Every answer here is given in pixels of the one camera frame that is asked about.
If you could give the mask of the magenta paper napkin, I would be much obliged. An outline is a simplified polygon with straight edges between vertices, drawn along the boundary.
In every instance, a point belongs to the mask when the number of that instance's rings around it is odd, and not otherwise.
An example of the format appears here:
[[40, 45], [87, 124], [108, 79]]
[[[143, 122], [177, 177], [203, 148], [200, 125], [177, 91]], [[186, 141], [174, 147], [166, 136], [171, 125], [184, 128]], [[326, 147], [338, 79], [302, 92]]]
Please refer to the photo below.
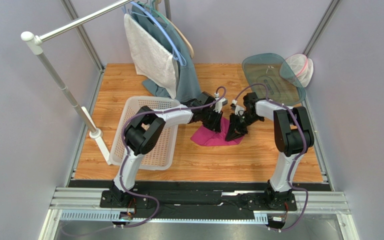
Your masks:
[[223, 117], [221, 119], [221, 132], [214, 132], [203, 125], [191, 136], [190, 140], [203, 147], [233, 146], [238, 145], [243, 140], [243, 136], [231, 141], [226, 141], [229, 120]]

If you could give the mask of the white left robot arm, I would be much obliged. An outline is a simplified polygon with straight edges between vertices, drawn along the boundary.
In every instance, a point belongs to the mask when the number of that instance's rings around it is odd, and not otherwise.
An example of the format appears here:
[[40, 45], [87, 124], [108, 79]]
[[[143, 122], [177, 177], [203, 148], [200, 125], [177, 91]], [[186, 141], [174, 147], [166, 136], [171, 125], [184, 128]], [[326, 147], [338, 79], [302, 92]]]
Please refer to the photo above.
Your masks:
[[135, 195], [137, 173], [148, 154], [172, 162], [179, 125], [200, 122], [210, 131], [221, 132], [225, 96], [202, 92], [185, 103], [178, 100], [134, 96], [127, 100], [108, 154], [108, 162], [119, 166], [106, 200], [126, 206]]

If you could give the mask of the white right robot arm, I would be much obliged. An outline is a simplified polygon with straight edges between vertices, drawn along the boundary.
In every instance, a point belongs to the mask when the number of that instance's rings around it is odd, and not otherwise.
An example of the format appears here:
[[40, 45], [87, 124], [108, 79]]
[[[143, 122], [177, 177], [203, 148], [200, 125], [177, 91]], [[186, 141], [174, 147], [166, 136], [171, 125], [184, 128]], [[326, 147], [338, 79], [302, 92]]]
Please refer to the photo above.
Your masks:
[[248, 134], [248, 126], [257, 121], [273, 122], [274, 142], [279, 151], [275, 171], [264, 191], [264, 203], [268, 208], [279, 208], [292, 200], [292, 180], [300, 160], [315, 138], [307, 109], [303, 106], [291, 107], [272, 99], [258, 98], [254, 92], [243, 97], [244, 106], [232, 100], [235, 112], [229, 116], [229, 128], [225, 136], [227, 142]]

